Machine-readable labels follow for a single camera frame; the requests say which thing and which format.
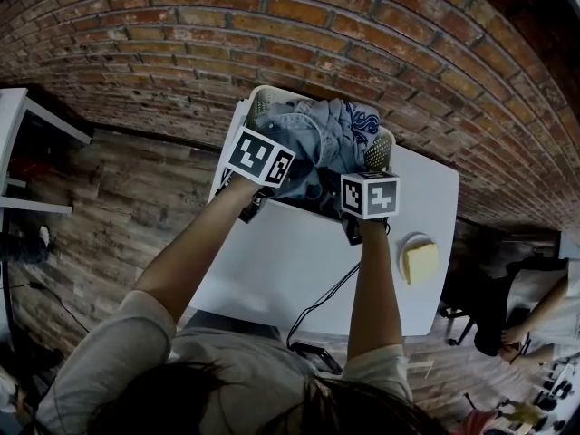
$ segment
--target white cube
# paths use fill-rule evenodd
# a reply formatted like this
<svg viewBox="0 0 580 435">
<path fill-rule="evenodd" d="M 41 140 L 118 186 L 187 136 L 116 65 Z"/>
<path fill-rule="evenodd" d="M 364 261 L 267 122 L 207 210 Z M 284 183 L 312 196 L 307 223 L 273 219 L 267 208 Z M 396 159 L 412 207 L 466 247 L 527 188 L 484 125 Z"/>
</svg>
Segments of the white cube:
<svg viewBox="0 0 580 435">
<path fill-rule="evenodd" d="M 389 172 L 369 171 L 341 176 L 341 209 L 361 219 L 399 214 L 401 178 Z"/>
<path fill-rule="evenodd" d="M 242 127 L 232 140 L 226 167 L 260 185 L 278 189 L 290 170 L 294 156 L 290 149 Z"/>
</svg>

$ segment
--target forearm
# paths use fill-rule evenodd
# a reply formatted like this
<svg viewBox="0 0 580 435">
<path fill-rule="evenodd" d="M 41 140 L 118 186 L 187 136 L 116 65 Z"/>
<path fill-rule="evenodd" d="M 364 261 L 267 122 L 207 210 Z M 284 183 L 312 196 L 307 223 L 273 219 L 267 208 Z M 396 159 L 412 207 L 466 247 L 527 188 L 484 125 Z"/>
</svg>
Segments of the forearm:
<svg viewBox="0 0 580 435">
<path fill-rule="evenodd" d="M 356 283 L 348 359 L 402 343 L 401 318 L 392 282 L 389 240 L 382 224 L 361 221 L 362 258 Z"/>
<path fill-rule="evenodd" d="M 568 278 L 566 276 L 554 285 L 554 288 L 552 288 L 552 290 L 542 298 L 531 314 L 527 317 L 526 321 L 522 323 L 525 332 L 527 333 L 535 330 L 541 323 L 543 323 L 547 317 L 556 310 L 562 300 L 566 298 L 567 291 Z"/>
<path fill-rule="evenodd" d="M 147 266 L 135 288 L 155 297 L 177 322 L 252 195 L 250 186 L 228 186 Z"/>
<path fill-rule="evenodd" d="M 554 345 L 547 344 L 525 356 L 518 356 L 516 361 L 522 360 L 526 364 L 550 363 L 554 360 Z"/>
</svg>

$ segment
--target white desk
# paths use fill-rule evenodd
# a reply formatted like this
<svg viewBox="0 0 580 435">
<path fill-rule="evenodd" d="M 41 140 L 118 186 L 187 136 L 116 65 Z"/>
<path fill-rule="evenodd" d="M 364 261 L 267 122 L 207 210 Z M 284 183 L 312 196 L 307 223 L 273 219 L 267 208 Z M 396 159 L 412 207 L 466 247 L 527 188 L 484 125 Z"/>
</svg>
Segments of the white desk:
<svg viewBox="0 0 580 435">
<path fill-rule="evenodd" d="M 247 114 L 236 109 L 226 144 Z M 219 185 L 224 154 L 211 195 Z M 428 334 L 437 312 L 450 259 L 459 194 L 459 175 L 421 155 L 395 147 L 392 171 L 401 176 L 401 212 L 391 217 L 391 259 L 404 335 Z M 416 232 L 437 242 L 439 272 L 408 287 L 398 267 L 402 244 Z M 289 328 L 298 315 L 338 282 L 361 257 L 342 227 L 329 219 L 268 201 L 249 224 L 237 221 L 191 305 L 237 319 Z M 310 313 L 300 330 L 348 334 L 355 276 L 327 303 Z"/>
<path fill-rule="evenodd" d="M 61 120 L 38 103 L 26 98 L 27 92 L 27 89 L 0 90 L 0 208 L 30 209 L 33 211 L 71 214 L 73 207 L 51 205 L 49 203 L 4 196 L 7 184 L 18 186 L 24 184 L 22 181 L 9 179 L 7 177 L 7 171 L 12 148 L 15 145 L 16 135 L 20 129 L 20 123 L 27 111 L 34 113 L 55 128 L 66 132 L 82 143 L 91 143 L 91 137 L 74 128 L 68 122 Z"/>
</svg>

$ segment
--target white sneaker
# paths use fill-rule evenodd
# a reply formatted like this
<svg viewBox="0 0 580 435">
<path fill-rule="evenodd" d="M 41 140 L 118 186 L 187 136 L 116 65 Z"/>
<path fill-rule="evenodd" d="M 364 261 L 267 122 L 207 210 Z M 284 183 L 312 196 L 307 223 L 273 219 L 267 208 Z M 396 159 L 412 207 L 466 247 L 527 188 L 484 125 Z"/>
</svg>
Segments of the white sneaker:
<svg viewBox="0 0 580 435">
<path fill-rule="evenodd" d="M 44 245 L 48 248 L 51 243 L 51 232 L 48 230 L 48 226 L 40 227 L 40 238 L 43 240 Z"/>
</svg>

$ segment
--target yellow sponge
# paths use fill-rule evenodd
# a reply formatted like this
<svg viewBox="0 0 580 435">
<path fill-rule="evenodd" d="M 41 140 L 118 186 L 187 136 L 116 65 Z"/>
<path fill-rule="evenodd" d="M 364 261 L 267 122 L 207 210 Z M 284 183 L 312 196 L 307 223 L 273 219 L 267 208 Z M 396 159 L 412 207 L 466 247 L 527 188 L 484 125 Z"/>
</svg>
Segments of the yellow sponge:
<svg viewBox="0 0 580 435">
<path fill-rule="evenodd" d="M 423 282 L 439 269 L 439 247 L 429 243 L 407 250 L 404 263 L 407 283 L 413 285 Z"/>
</svg>

